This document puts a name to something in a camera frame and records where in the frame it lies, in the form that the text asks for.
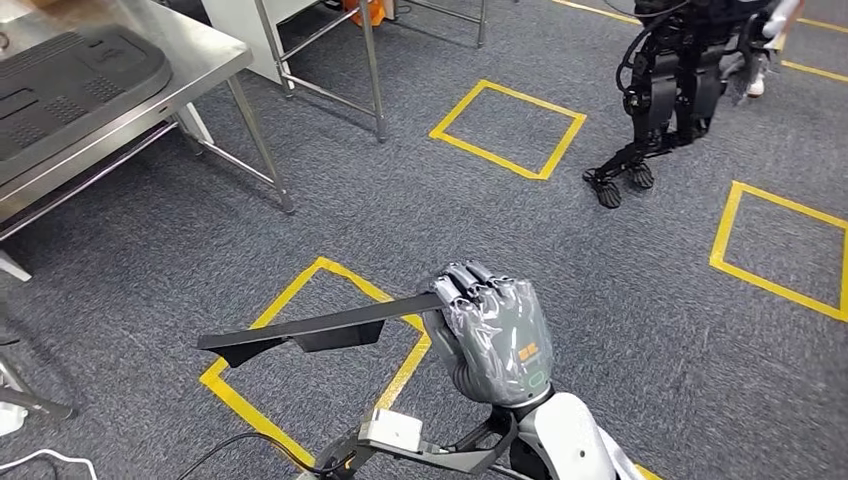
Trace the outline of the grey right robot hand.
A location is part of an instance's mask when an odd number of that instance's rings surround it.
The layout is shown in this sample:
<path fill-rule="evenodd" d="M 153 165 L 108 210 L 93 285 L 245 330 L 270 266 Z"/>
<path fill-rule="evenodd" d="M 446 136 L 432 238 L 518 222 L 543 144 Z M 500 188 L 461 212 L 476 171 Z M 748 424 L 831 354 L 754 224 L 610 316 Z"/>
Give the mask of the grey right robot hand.
<path fill-rule="evenodd" d="M 466 398 L 522 407 L 551 390 L 553 348 L 533 284 L 477 261 L 451 262 L 429 283 L 440 301 L 422 315 L 431 346 Z"/>

